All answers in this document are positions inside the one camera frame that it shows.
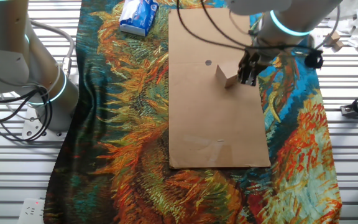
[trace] small wooden block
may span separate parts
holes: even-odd
[[[216,67],[216,78],[224,88],[229,88],[237,83],[239,62],[219,63]]]
[[[341,50],[343,48],[344,44],[342,43],[342,41],[338,41],[333,45],[333,49],[335,52],[338,52],[339,50]]]
[[[337,33],[334,32],[334,34],[332,35],[332,37],[327,41],[327,45],[334,45],[336,42],[339,41],[339,39],[341,38],[341,36]]]

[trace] wire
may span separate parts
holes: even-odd
[[[45,107],[46,104],[43,104],[43,105],[32,105],[32,104],[28,104],[27,106],[31,107],[31,108],[40,108],[40,107]]]
[[[185,28],[185,30],[190,34],[192,35],[193,37],[199,39],[199,40],[202,40],[204,42],[207,42],[209,44],[214,44],[214,45],[218,45],[218,46],[222,46],[222,47],[229,47],[229,48],[232,48],[232,49],[237,49],[237,50],[242,50],[244,51],[245,49],[242,48],[242,47],[236,47],[236,46],[231,46],[231,45],[228,45],[228,44],[222,44],[222,43],[218,43],[218,42],[215,42],[215,41],[212,41],[212,40],[207,40],[207,39],[204,39],[198,35],[196,35],[195,33],[193,33],[191,30],[189,30],[189,28],[187,28],[187,26],[185,25],[185,23],[183,22],[183,19],[181,18],[181,15],[180,15],[180,10],[179,10],[179,7],[180,7],[180,3],[179,3],[179,0],[177,0],[177,12],[178,12],[178,17],[179,17],[179,21],[181,23],[181,25],[183,26],[183,28]]]
[[[231,16],[231,10],[229,10],[229,18],[230,18],[231,23],[233,23],[234,27],[235,27],[241,34],[249,35],[248,32],[242,30],[242,29],[237,25],[237,23],[234,21],[233,17]]]
[[[321,44],[319,44],[316,49],[319,49],[321,46],[323,46],[335,33],[336,31],[336,28],[338,27],[338,24],[339,24],[339,18],[341,17],[341,7],[337,7],[337,14],[336,14],[336,22],[335,22],[335,25],[333,27],[333,30],[331,31],[330,34],[328,34],[326,36],[326,38],[322,41]]]
[[[10,83],[10,82],[8,82],[8,81],[6,81],[6,80],[4,80],[4,79],[2,79],[2,78],[0,78],[0,82],[2,82],[2,83],[4,83],[4,84],[7,84],[7,85],[10,85],[10,86],[16,86],[16,87],[22,87],[22,88],[25,88],[25,87],[30,87],[30,86],[34,86],[34,87],[36,87],[36,88],[44,88],[44,89],[46,89],[46,90],[48,90],[47,88],[45,88],[44,86],[42,86],[42,85],[39,85],[39,84],[36,84],[36,83],[28,83],[28,84],[18,84],[18,83]]]
[[[202,40],[204,42],[207,42],[209,44],[214,44],[214,45],[219,45],[219,46],[222,46],[222,47],[229,47],[229,48],[232,48],[232,49],[237,49],[237,50],[243,50],[245,51],[244,48],[241,48],[241,47],[237,47],[237,46],[233,46],[233,45],[228,45],[228,44],[222,44],[222,43],[219,43],[219,42],[215,42],[215,41],[212,41],[212,40],[207,40],[207,39],[204,39],[196,34],[194,34],[191,30],[189,30],[189,28],[187,28],[187,26],[185,25],[185,23],[183,22],[183,19],[181,17],[181,14],[180,14],[180,0],[177,0],[177,13],[178,13],[178,17],[179,17],[179,21],[181,23],[181,25],[183,26],[183,28],[189,33],[191,34],[193,37],[199,39],[199,40]],[[214,23],[214,21],[212,19],[210,19],[210,22],[214,25],[216,25]],[[280,50],[283,50],[283,49],[287,49],[287,48],[300,48],[300,49],[308,49],[310,51],[316,51],[316,49],[312,48],[312,47],[307,47],[307,46],[302,46],[302,45],[277,45],[277,46],[268,46],[268,47],[256,47],[256,46],[250,46],[250,45],[245,45],[245,48],[248,48],[248,49],[258,49],[258,50],[267,50],[267,49],[280,49]]]
[[[3,94],[0,94],[0,97],[1,97],[3,100],[5,100]],[[3,104],[4,104],[10,111],[15,112],[15,110],[14,110],[8,103],[3,103]],[[45,112],[42,113],[42,115],[40,115],[40,116],[38,116],[38,117],[36,117],[36,118],[26,118],[26,117],[23,117],[23,116],[21,116],[21,115],[19,115],[19,114],[17,114],[16,116],[18,116],[18,117],[20,117],[20,118],[22,118],[22,119],[24,119],[24,120],[27,120],[27,121],[33,121],[33,120],[35,120],[35,119],[40,119],[40,118],[42,118],[44,115],[45,115]]]
[[[42,97],[42,100],[44,101],[45,104],[47,104],[47,98],[45,96]],[[7,131],[13,138],[10,138],[7,134],[4,134],[0,131],[0,135],[2,137],[4,137],[5,139],[7,140],[10,140],[10,141],[15,141],[15,142],[31,142],[31,141],[35,141],[37,140],[38,138],[40,138],[43,133],[47,130],[47,128],[49,127],[49,124],[52,120],[52,104],[51,103],[48,103],[49,107],[46,108],[45,107],[45,118],[44,118],[44,122],[42,123],[42,127],[40,128],[40,130],[35,134],[33,135],[32,137],[29,137],[27,139],[22,139],[22,138],[19,138],[17,136],[15,136],[9,129],[6,128],[6,126],[1,123],[0,125],[2,126],[2,128],[5,129],[5,131]]]
[[[57,33],[57,34],[60,34],[60,35],[64,36],[70,43],[70,48],[68,49],[68,53],[67,53],[66,57],[70,58],[73,55],[74,48],[75,48],[75,43],[74,43],[73,38],[69,34],[67,34],[66,32],[62,31],[61,29],[58,29],[58,28],[50,26],[50,25],[43,24],[41,22],[36,22],[36,21],[34,21],[32,19],[30,19],[30,22],[34,26],[41,27],[43,29],[46,29],[46,30],[49,30],[49,31],[52,31],[54,33]]]
[[[245,47],[246,44],[243,44],[241,42],[238,42],[236,40],[234,40],[233,38],[229,37],[227,34],[225,34],[219,27],[218,25],[216,25],[216,23],[212,20],[211,16],[209,15],[208,11],[206,10],[205,8],[205,5],[204,5],[204,0],[200,0],[201,1],[201,5],[203,6],[203,9],[204,9],[204,13],[205,15],[208,17],[209,21],[211,21],[212,25],[215,27],[215,29],[217,31],[219,31],[226,39],[230,40],[231,42],[235,43],[235,44],[238,44],[240,46],[243,46]]]
[[[13,99],[9,99],[9,100],[0,100],[0,103],[12,103],[12,102],[16,102],[19,100],[23,100],[24,98],[28,98],[29,96],[34,96],[38,91],[37,90],[32,90],[31,92],[24,94],[18,98],[13,98]]]
[[[13,118],[21,109],[22,107],[36,94],[35,92],[33,95],[28,96],[21,104],[20,106],[13,112],[11,115],[7,116],[6,118],[0,119],[0,123],[5,122],[11,118]]]

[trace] power outlet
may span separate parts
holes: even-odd
[[[44,205],[42,199],[25,199],[17,224],[44,224]]]

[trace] painted fabric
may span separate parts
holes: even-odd
[[[302,57],[278,57],[259,76],[271,168],[169,168],[168,11],[175,1],[159,3],[145,38],[119,31],[123,2],[82,1],[80,101],[50,179],[45,224],[338,223],[323,99]]]

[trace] black clamp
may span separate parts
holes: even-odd
[[[259,58],[257,53],[250,56],[248,51],[245,52],[237,72],[237,79],[241,84],[256,86],[257,76],[267,68],[267,66],[258,64]]]
[[[323,51],[321,50],[314,50],[305,58],[305,65],[309,68],[321,68],[323,63]]]

